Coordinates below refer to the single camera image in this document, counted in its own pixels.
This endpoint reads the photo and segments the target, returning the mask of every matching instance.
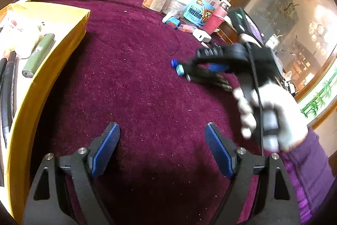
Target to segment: gloved hand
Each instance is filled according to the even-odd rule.
[[[268,151],[275,151],[277,147],[283,151],[290,151],[298,146],[308,133],[305,116],[301,113],[295,99],[279,85],[268,83],[259,88],[261,104],[264,108],[275,109],[278,115],[279,133],[275,136],[263,137],[263,146]],[[241,90],[233,90],[233,96],[238,100],[241,114],[241,133],[245,139],[250,139],[251,131],[256,128],[252,106],[258,107],[255,90],[252,91],[251,102],[248,102]]]

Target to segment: white plug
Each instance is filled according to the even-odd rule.
[[[162,23],[166,23],[167,22],[167,20],[169,19],[169,18],[171,18],[171,17],[173,17],[173,13],[171,13],[171,12],[168,12],[167,14],[166,14],[166,16],[164,16],[164,18],[162,19]]]
[[[211,40],[211,36],[209,34],[207,34],[204,30],[195,29],[192,34],[200,42],[206,42],[207,43]]]

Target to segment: white wall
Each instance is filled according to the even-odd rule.
[[[320,144],[327,156],[337,151],[337,110],[333,111],[328,118],[317,127],[316,134],[320,137]]]

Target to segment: glass cabinet door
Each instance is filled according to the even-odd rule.
[[[318,73],[337,44],[334,0],[249,0],[244,7],[297,92]]]

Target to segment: purple carpet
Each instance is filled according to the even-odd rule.
[[[46,153],[72,154],[117,122],[120,142],[96,181],[117,225],[207,225],[229,181],[205,143],[205,125],[215,122],[237,145],[255,154],[258,149],[241,138],[231,93],[190,84],[171,69],[172,58],[188,60],[200,43],[163,24],[160,13],[142,8],[143,0],[44,1],[91,14],[43,109],[32,176]],[[248,218],[256,183],[240,221]],[[77,209],[73,195],[72,202]]]

